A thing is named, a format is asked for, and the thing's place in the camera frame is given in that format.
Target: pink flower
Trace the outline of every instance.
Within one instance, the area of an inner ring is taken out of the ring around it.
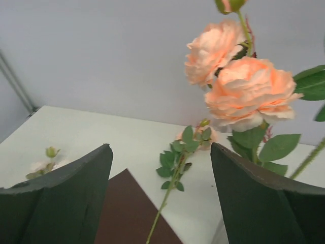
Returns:
[[[190,84],[211,84],[218,68],[222,68],[240,52],[245,41],[240,24],[225,20],[209,24],[204,32],[189,43],[190,54],[185,62],[185,74]]]
[[[234,60],[218,76],[206,104],[220,126],[246,131],[262,124],[292,119],[289,102],[302,94],[290,72],[276,70],[266,59],[243,57]]]
[[[204,145],[204,144],[200,145],[199,148],[198,148],[199,150],[209,150],[211,148],[211,144],[213,142],[217,142],[217,137],[218,137],[217,132],[211,126],[197,127],[195,133],[202,134],[209,127],[211,129],[211,136],[210,136],[209,144],[208,145]],[[182,133],[183,132],[179,133],[176,136],[175,140],[181,140],[182,139]]]

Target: gray wall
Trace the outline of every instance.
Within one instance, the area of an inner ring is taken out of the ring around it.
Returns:
[[[28,111],[0,72],[0,143],[21,126]]]
[[[324,0],[249,0],[259,57],[293,73],[323,64],[324,9]],[[222,18],[213,0],[0,0],[0,46],[39,106],[195,124],[208,111],[185,79],[185,45]],[[321,104],[295,102],[297,119],[275,131],[316,144]]]

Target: white table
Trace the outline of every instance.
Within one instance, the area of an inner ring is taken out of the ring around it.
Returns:
[[[159,207],[165,194],[160,190],[164,180],[155,172],[159,154],[169,149],[169,143],[183,128],[44,106],[0,144],[0,186],[10,187],[24,181],[30,164],[46,159],[46,147],[61,148],[60,155],[73,161],[109,143],[114,154],[110,178],[128,168]],[[230,147],[227,135],[220,133],[219,143]],[[278,162],[289,163],[290,174],[312,149],[313,146],[300,144]],[[299,181],[325,187],[324,156],[325,152],[302,173]],[[193,166],[182,179],[185,192],[172,192],[162,215],[183,243],[210,244],[221,217],[210,152],[200,151],[189,160]]]

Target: green stem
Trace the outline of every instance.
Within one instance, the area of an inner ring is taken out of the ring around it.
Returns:
[[[148,235],[146,244],[149,244],[150,243],[151,236],[153,234],[154,228],[156,227],[156,224],[157,224],[157,221],[158,221],[159,216],[161,214],[161,211],[166,206],[166,201],[167,201],[167,199],[169,197],[170,192],[174,188],[174,184],[175,184],[176,179],[178,178],[178,174],[180,172],[180,169],[181,169],[182,165],[186,162],[187,157],[188,157],[187,154],[185,154],[185,155],[183,155],[183,156],[180,157],[180,160],[179,160],[179,163],[177,165],[177,168],[176,168],[176,170],[175,170],[175,172],[173,174],[171,183],[170,183],[170,185],[169,185],[169,187],[168,187],[168,189],[166,191],[165,197],[164,197],[164,199],[163,199],[163,201],[161,203],[161,206],[160,206],[160,208],[158,210],[158,213],[156,215],[156,218],[153,221],[153,225],[152,225],[151,230],[150,230],[150,233]]]
[[[247,56],[250,57],[250,51],[251,51],[251,48],[252,48],[252,40],[250,38],[250,35],[249,35],[249,32],[248,32],[248,28],[245,24],[245,21],[244,21],[244,18],[240,12],[240,10],[238,10],[238,12],[236,12],[238,14],[238,17],[239,17],[239,21],[240,21],[240,24],[243,28],[243,31],[244,31],[244,34],[245,34],[245,37],[246,37],[246,40],[248,42],[248,50],[247,50]]]
[[[252,149],[252,159],[253,159],[253,163],[257,164],[258,162],[257,147]]]
[[[300,175],[304,169],[316,158],[316,156],[325,148],[325,137],[318,144],[318,146],[311,151],[310,155],[299,165],[295,172],[289,177],[290,179],[295,179]]]

